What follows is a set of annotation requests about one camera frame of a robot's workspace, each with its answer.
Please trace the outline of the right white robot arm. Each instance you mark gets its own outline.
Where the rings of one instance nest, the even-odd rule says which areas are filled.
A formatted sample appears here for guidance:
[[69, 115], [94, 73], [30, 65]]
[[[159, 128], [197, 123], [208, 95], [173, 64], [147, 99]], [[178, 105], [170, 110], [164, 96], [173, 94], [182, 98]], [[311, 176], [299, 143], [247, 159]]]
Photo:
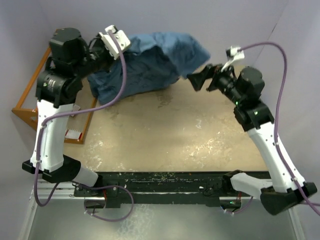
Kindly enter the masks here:
[[254, 142], [267, 166], [270, 179], [255, 178], [241, 170], [225, 174], [222, 190], [226, 195], [245, 193], [260, 200], [264, 209], [275, 216], [318, 191], [313, 182], [301, 176], [290, 159], [282, 161], [287, 152], [276, 136], [275, 118], [261, 100], [265, 82], [258, 69], [245, 67], [235, 76], [233, 66], [224, 70], [220, 64], [208, 64], [202, 71], [188, 74], [187, 79], [196, 92], [211, 79], [206, 90], [219, 90], [235, 105], [235, 119]]

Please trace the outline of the blue cartoon print pillowcase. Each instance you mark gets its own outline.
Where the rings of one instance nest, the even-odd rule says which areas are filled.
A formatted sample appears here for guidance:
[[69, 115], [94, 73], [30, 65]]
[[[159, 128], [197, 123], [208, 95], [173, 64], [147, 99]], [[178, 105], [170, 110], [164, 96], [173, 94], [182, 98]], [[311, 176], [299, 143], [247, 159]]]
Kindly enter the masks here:
[[[210, 58], [210, 52], [189, 33], [152, 32], [129, 37], [124, 52], [126, 84], [121, 98], [168, 88], [186, 78]], [[101, 105], [111, 102], [122, 86], [120, 60], [87, 77], [91, 93]]]

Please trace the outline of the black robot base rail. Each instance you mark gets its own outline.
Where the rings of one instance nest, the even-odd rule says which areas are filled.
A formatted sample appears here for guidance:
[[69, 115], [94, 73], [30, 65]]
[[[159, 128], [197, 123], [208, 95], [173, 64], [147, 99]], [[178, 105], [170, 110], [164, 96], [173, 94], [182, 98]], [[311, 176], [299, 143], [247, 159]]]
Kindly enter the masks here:
[[225, 171], [100, 172], [107, 190], [76, 186], [75, 197], [102, 198], [107, 208], [122, 204], [205, 205], [218, 207], [240, 194], [224, 186]]

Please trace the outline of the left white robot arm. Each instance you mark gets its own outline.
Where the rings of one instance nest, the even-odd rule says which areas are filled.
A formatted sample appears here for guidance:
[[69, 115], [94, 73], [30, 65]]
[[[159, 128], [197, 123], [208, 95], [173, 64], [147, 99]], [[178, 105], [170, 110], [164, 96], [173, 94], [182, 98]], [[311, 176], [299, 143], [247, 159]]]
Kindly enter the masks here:
[[87, 44], [80, 31], [72, 27], [56, 30], [49, 47], [51, 56], [36, 83], [36, 143], [22, 169], [30, 174], [39, 172], [50, 183], [83, 184], [91, 196], [98, 196], [103, 191], [99, 175], [63, 154], [69, 117], [61, 114], [72, 111], [83, 78], [114, 63], [115, 47], [102, 33]]

